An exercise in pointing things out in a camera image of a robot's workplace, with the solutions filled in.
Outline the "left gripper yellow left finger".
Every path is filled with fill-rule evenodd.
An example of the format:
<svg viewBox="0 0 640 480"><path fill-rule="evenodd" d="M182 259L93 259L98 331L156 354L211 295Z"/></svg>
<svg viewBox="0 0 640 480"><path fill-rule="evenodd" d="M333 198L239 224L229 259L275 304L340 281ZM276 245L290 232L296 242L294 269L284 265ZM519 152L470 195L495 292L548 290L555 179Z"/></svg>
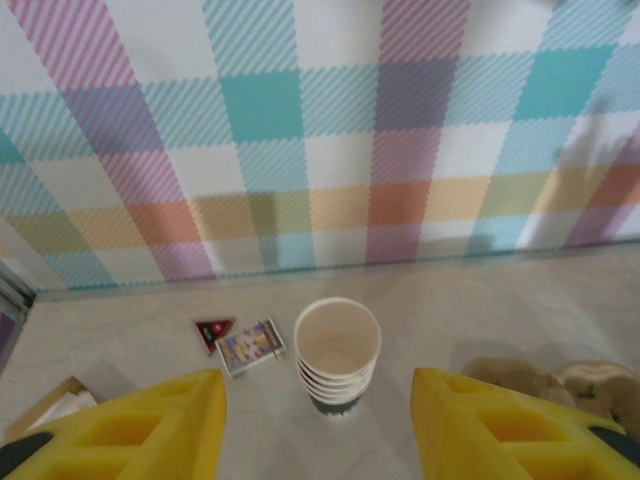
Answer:
<svg viewBox="0 0 640 480"><path fill-rule="evenodd" d="M213 479L224 375L204 369L41 424L1 448L4 479Z"/></svg>

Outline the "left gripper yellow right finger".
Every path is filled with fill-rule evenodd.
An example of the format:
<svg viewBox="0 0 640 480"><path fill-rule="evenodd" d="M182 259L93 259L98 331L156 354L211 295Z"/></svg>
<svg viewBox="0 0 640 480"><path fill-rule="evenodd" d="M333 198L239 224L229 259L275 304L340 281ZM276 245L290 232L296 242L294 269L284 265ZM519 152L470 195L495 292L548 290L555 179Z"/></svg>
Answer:
<svg viewBox="0 0 640 480"><path fill-rule="evenodd" d="M639 443L614 421L434 368L413 374L425 479L636 479Z"/></svg>

